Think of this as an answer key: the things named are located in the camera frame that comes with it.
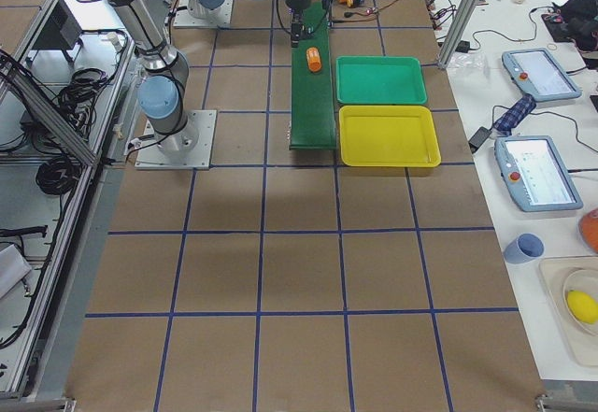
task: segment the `electronic device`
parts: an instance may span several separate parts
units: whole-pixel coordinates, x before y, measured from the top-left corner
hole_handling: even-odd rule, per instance
[[[561,15],[558,13],[543,13],[540,18],[542,18],[555,43],[571,43],[571,33]]]
[[[65,0],[58,0],[32,49],[72,50],[77,45],[81,33],[81,26]]]
[[[499,137],[494,144],[494,156],[509,194],[521,210],[583,207],[550,136]]]
[[[479,148],[482,147],[482,144],[486,142],[486,140],[490,137],[491,130],[487,129],[486,127],[480,127],[476,130],[476,132],[469,138],[469,149],[471,153],[476,153]]]
[[[520,90],[536,102],[581,96],[581,90],[546,48],[504,52],[503,65]]]

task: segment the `blue cup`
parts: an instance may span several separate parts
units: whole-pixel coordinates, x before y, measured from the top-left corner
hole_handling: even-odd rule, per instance
[[[520,234],[517,239],[506,246],[503,255],[505,261],[512,264],[527,263],[544,254],[542,240],[531,233]]]

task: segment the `green tray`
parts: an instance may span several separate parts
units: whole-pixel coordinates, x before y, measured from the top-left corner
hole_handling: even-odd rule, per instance
[[[428,100],[414,57],[338,57],[336,96],[341,104],[355,105],[420,106]]]

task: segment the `tablet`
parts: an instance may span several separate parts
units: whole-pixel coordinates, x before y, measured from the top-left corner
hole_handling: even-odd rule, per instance
[[[535,102],[581,96],[581,90],[545,48],[504,52],[503,65],[520,90],[531,94]]]
[[[494,155],[506,188],[521,210],[583,207],[573,180],[549,136],[497,138]]]

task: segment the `yellow tray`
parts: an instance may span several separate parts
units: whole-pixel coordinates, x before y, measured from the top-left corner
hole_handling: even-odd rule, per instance
[[[421,106],[344,106],[340,150],[349,166],[435,167],[440,150],[432,113]]]

